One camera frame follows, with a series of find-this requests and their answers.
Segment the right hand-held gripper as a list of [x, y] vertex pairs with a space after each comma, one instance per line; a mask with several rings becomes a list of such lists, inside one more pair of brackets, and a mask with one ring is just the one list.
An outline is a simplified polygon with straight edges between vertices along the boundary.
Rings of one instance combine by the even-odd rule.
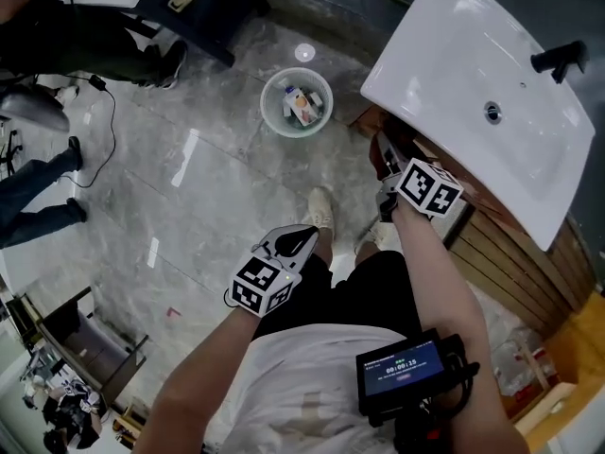
[[445, 218], [461, 198], [463, 187], [446, 170], [416, 158], [408, 160], [383, 133], [376, 135], [382, 186], [376, 195], [379, 219], [392, 222], [398, 200], [430, 218]]

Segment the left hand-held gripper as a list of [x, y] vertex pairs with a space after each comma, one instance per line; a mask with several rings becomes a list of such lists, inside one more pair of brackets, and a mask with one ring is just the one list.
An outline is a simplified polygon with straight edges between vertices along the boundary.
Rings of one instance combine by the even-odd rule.
[[293, 224], [277, 227], [260, 240], [261, 251], [245, 252], [230, 278], [224, 302], [258, 318], [286, 303], [302, 281], [301, 270], [319, 240], [317, 227]]

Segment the person's left forearm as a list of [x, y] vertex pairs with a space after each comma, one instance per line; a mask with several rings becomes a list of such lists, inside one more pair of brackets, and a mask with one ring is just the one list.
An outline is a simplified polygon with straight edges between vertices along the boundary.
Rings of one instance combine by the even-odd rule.
[[132, 454], [200, 454], [260, 318], [238, 307], [170, 374]]

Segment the person's right forearm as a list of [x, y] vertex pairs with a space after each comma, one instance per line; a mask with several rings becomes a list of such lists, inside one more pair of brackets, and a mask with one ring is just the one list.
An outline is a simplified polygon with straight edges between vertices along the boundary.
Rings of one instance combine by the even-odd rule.
[[422, 326], [458, 334], [469, 349], [488, 346], [481, 306], [430, 221], [403, 199], [392, 221]]

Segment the person's left leg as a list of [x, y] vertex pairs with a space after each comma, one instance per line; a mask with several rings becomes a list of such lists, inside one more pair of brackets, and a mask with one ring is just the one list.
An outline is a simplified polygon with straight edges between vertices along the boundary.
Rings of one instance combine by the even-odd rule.
[[316, 242], [313, 254], [321, 259], [330, 268], [333, 262], [334, 232], [327, 227], [319, 227], [319, 238]]

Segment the person's leg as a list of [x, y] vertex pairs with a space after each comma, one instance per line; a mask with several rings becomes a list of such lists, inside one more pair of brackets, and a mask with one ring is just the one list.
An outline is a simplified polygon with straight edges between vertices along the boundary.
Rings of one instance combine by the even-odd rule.
[[354, 253], [355, 253], [354, 264], [356, 266], [358, 266], [363, 261], [369, 259], [370, 257], [372, 257], [373, 255], [375, 255], [376, 253], [379, 253], [379, 252], [380, 252], [380, 249], [374, 241], [362, 240], [357, 244], [357, 246], [354, 250]]
[[327, 227], [319, 227], [319, 238], [316, 242], [313, 254], [321, 259], [330, 268], [333, 262], [334, 232]]

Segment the person's left white sneaker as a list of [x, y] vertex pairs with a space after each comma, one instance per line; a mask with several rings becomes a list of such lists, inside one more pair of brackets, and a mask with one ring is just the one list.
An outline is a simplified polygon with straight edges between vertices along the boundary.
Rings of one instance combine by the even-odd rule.
[[319, 229], [335, 230], [335, 218], [331, 198], [324, 187], [311, 190], [307, 200], [306, 222]]

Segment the person's white sneaker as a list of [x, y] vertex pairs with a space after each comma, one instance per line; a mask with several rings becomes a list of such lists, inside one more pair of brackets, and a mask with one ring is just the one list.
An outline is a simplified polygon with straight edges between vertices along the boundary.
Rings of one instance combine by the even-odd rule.
[[376, 247], [382, 245], [388, 233], [384, 232], [385, 223], [376, 221], [364, 233], [361, 234], [354, 246], [354, 253], [358, 254], [361, 247], [366, 243], [371, 243]]
[[307, 200], [306, 222], [319, 229], [335, 230], [335, 218], [331, 198], [324, 187], [311, 190]]

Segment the person's right leg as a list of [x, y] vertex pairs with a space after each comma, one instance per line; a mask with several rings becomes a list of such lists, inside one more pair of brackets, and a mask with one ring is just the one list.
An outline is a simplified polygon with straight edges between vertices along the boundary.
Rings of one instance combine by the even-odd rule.
[[374, 241], [362, 240], [357, 244], [357, 246], [354, 250], [354, 253], [355, 253], [354, 264], [356, 266], [358, 266], [363, 261], [369, 259], [370, 257], [372, 257], [373, 255], [375, 255], [376, 253], [379, 253], [379, 252], [380, 252], [380, 249]]

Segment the person's right white sneaker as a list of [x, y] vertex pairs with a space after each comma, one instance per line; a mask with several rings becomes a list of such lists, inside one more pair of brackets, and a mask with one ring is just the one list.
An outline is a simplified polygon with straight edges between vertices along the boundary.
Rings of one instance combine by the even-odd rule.
[[361, 247], [366, 243], [371, 243], [376, 247], [382, 245], [388, 233], [384, 232], [385, 223], [376, 221], [364, 233], [361, 234], [354, 246], [354, 253], [358, 254]]

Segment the person's black shorts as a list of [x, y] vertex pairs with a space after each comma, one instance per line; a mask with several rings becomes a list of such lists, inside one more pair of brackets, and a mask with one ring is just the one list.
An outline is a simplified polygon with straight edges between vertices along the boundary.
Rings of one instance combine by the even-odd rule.
[[407, 338], [422, 333], [401, 253], [380, 251], [336, 285], [332, 276], [326, 264], [311, 255], [302, 268], [302, 281], [284, 305], [261, 320], [254, 337], [321, 323], [380, 327]]

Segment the white and orange carton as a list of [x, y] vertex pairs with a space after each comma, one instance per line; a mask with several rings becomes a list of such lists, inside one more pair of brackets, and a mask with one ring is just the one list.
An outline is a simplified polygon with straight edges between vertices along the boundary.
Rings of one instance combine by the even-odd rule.
[[302, 127], [314, 124], [318, 119], [318, 112], [313, 108], [306, 94], [297, 87], [287, 86], [283, 99], [284, 118], [297, 122]]

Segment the white ceramic sink top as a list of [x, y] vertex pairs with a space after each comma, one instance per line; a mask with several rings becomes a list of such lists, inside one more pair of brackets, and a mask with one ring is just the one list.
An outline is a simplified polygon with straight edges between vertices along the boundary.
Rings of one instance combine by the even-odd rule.
[[[495, 0], [414, 0], [361, 95], [448, 152], [542, 249], [579, 187], [595, 128], [533, 37]], [[502, 112], [491, 124], [488, 101]]]

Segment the white mesh wastebasket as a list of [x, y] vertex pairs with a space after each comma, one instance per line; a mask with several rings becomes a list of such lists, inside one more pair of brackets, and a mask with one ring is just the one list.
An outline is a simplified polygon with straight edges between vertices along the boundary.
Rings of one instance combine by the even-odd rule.
[[[318, 112], [319, 119], [307, 127], [284, 118], [285, 88], [300, 88]], [[270, 129], [284, 137], [303, 138], [319, 132], [328, 122], [334, 109], [334, 96], [328, 82], [317, 72], [303, 67], [279, 71], [271, 77], [261, 93], [260, 110]]]

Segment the person's white t-shirt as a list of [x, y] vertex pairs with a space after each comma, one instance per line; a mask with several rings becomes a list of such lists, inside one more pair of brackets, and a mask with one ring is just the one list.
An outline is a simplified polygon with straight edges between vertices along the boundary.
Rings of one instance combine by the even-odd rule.
[[254, 340], [229, 393], [218, 454], [397, 454], [357, 407], [357, 355], [403, 339], [364, 325], [310, 324]]

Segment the wooden slatted platform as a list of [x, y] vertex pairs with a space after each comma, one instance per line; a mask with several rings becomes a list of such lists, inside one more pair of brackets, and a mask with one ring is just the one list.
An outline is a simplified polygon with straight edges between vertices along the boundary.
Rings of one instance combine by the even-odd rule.
[[472, 285], [545, 338], [580, 312], [596, 289], [594, 268], [571, 217], [544, 252], [527, 234], [467, 204], [445, 246]]

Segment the slim black faucet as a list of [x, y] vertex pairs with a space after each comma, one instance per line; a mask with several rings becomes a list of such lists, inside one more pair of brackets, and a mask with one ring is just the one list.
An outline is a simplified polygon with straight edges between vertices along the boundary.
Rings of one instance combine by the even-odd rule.
[[582, 74], [585, 73], [589, 60], [588, 49], [583, 41], [558, 46], [530, 57], [530, 64], [535, 72], [550, 71], [557, 84], [562, 84], [570, 66], [576, 65]]

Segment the dark side table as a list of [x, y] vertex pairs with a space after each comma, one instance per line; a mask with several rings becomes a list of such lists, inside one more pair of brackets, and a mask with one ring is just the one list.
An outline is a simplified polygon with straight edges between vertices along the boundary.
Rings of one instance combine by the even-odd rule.
[[25, 335], [34, 343], [42, 341], [108, 406], [148, 408], [134, 393], [132, 380], [147, 361], [144, 348], [149, 335], [123, 332], [104, 321], [90, 287], [47, 314], [26, 294], [9, 300], [8, 310]]

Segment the clear plastic wrap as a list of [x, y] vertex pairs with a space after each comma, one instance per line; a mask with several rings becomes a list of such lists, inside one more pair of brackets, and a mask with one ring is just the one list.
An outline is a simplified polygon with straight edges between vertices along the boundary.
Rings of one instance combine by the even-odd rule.
[[559, 383], [559, 373], [542, 337], [480, 288], [473, 284], [469, 287], [483, 310], [493, 372], [501, 394], [521, 401], [534, 395], [534, 390], [539, 393], [545, 385], [552, 387]]

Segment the yellow wooden board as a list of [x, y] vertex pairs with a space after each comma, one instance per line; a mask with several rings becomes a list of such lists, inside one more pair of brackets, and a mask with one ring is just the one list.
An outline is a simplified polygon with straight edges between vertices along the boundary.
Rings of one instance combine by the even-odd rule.
[[537, 451], [560, 433], [605, 387], [605, 298], [592, 293], [545, 342], [558, 382], [540, 393], [513, 422]]

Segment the grey leather chair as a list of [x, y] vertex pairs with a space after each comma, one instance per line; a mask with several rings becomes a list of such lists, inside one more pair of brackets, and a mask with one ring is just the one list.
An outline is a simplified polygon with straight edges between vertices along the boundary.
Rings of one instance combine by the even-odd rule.
[[13, 85], [1, 91], [0, 117], [60, 133], [70, 131], [70, 122], [63, 106], [36, 86]]

